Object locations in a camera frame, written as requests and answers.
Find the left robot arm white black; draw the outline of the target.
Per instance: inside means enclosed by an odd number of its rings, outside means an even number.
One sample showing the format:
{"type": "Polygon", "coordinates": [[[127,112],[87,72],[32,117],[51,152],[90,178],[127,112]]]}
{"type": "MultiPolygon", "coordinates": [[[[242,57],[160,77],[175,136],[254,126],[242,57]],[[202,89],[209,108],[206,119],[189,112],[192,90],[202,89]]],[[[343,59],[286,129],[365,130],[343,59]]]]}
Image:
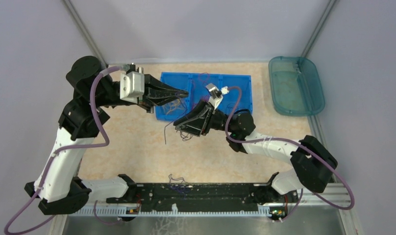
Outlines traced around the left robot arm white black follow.
{"type": "Polygon", "coordinates": [[[56,140],[46,166],[25,191],[39,198],[44,215],[72,214],[88,202],[132,203],[139,199],[136,183],[127,175],[106,180],[83,180],[76,172],[82,157],[109,120],[106,107],[136,105],[147,113],[178,98],[186,98],[186,89],[165,84],[144,74],[134,64],[105,68],[94,56],[76,60],[66,80],[72,85],[72,100],[64,107],[56,140]]]}

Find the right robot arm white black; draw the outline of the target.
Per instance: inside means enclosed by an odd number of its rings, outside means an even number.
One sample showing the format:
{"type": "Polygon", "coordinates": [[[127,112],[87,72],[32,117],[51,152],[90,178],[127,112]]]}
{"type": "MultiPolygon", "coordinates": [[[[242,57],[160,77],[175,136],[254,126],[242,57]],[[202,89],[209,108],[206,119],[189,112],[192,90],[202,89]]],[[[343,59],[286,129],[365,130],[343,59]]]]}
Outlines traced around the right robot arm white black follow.
{"type": "Polygon", "coordinates": [[[247,109],[229,115],[201,100],[188,114],[173,123],[177,131],[193,136],[205,136],[211,129],[224,131],[235,152],[265,155],[292,166],[286,172],[275,173],[269,179],[266,195],[273,202],[286,193],[302,188],[324,192],[338,162],[317,138],[306,135],[299,141],[269,137],[256,132],[254,119],[247,109]]]}

